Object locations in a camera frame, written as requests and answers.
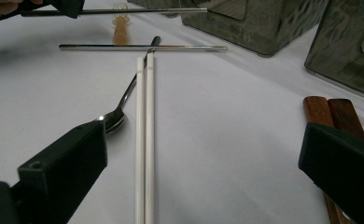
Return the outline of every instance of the spoon handle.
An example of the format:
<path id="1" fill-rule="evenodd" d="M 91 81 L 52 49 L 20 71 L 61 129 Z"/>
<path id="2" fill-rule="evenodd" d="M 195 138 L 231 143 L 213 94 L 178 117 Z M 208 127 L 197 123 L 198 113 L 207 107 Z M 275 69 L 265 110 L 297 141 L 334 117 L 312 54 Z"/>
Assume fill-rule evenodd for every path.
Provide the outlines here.
<path id="1" fill-rule="evenodd" d="M 161 38 L 158 35 L 156 35 L 153 38 L 150 46 L 158 46 L 160 44 L 160 42 L 161 42 Z M 145 55 L 145 58 L 144 58 L 144 68 L 147 67 L 147 54 Z M 123 97 L 121 98 L 118 107 L 119 106 L 124 107 L 124 105 L 126 104 L 127 98 L 129 98 L 129 95 L 133 91 L 133 88 L 135 87 L 135 85 L 136 85 L 136 73 L 135 73 L 135 76 L 133 77 L 132 82 L 130 83 L 129 87 L 127 88 L 126 92 L 124 92 Z"/>

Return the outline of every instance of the clear plastic container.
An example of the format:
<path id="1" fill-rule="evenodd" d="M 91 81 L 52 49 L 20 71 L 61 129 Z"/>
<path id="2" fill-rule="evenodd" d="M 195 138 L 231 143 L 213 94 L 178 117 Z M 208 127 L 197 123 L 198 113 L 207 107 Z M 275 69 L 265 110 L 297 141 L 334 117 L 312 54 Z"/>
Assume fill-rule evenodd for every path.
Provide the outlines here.
<path id="1" fill-rule="evenodd" d="M 329 0 L 305 66 L 364 93 L 364 0 Z"/>
<path id="2" fill-rule="evenodd" d="M 182 14 L 196 29 L 272 56 L 319 23 L 327 0 L 180 0 L 181 7 L 207 7 L 208 13 Z"/>

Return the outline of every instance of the brown wooden chopstick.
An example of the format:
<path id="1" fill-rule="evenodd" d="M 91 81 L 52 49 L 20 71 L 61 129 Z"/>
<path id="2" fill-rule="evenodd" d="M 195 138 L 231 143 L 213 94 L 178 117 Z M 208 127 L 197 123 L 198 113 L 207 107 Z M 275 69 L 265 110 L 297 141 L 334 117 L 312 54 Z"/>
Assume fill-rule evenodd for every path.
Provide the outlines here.
<path id="1" fill-rule="evenodd" d="M 347 99 L 328 100 L 334 127 L 364 142 L 364 131 L 353 103 Z"/>
<path id="2" fill-rule="evenodd" d="M 332 111 L 336 115 L 341 115 L 339 101 L 332 102 Z M 320 123 L 330 127 L 335 127 L 329 103 L 325 97 L 309 96 L 303 100 L 304 112 L 309 122 Z M 349 220 L 343 215 L 343 210 L 337 206 L 333 200 L 324 193 L 325 202 L 328 208 L 329 219 L 331 224 L 353 224 L 354 222 Z"/>

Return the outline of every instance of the chopstick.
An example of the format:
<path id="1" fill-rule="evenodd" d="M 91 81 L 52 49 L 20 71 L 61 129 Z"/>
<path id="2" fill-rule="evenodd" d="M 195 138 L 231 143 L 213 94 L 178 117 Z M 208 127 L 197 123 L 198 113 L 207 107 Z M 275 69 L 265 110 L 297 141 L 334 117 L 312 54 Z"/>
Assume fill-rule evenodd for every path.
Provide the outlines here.
<path id="1" fill-rule="evenodd" d="M 162 14 L 175 14 L 175 13 L 200 13 L 207 12 L 205 7 L 193 8 L 127 8 L 127 9 L 89 9 L 81 10 L 79 16 L 90 15 L 104 15 L 104 14 L 136 14 L 136 13 L 162 13 Z M 23 17 L 49 17 L 49 16 L 64 16 L 58 10 L 33 10 L 22 11 Z"/>
<path id="2" fill-rule="evenodd" d="M 154 223 L 154 57 L 147 55 L 147 120 L 146 120 L 145 224 Z"/>
<path id="3" fill-rule="evenodd" d="M 137 60 L 136 72 L 135 224 L 145 223 L 145 79 L 144 58 Z"/>
<path id="4" fill-rule="evenodd" d="M 335 127 L 334 118 L 330 111 L 329 103 L 325 97 L 321 96 L 306 97 L 303 100 L 303 106 L 307 121 L 330 126 L 332 128 Z M 343 210 L 327 194 L 324 193 L 324 196 L 331 224 L 353 223 L 344 216 Z"/>
<path id="5" fill-rule="evenodd" d="M 364 142 L 363 127 L 353 103 L 347 99 L 330 99 L 328 105 L 334 127 Z"/>
<path id="6" fill-rule="evenodd" d="M 150 46 L 150 45 L 76 45 L 61 44 L 61 50 L 86 50 L 86 51 L 225 51 L 226 46 Z"/>

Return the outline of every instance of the metal chopstick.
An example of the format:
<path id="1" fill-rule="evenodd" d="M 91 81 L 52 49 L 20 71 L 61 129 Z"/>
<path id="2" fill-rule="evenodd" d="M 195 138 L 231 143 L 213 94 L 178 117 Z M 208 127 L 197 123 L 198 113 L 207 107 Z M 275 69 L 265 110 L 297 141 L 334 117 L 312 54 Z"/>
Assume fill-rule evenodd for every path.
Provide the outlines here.
<path id="1" fill-rule="evenodd" d="M 132 13 L 162 13 L 162 14 L 174 14 L 174 13 L 199 13 L 207 12 L 205 7 L 193 7 L 193 8 L 129 8 L 129 9 L 88 9 L 81 10 L 79 16 L 83 15 L 103 15 L 103 14 L 132 14 Z M 33 10 L 22 11 L 23 17 L 48 17 L 48 16 L 63 16 L 62 12 L 57 10 Z"/>
<path id="2" fill-rule="evenodd" d="M 85 50 L 85 51 L 225 51 L 226 46 L 150 46 L 150 45 L 72 45 L 62 44 L 61 50 Z"/>

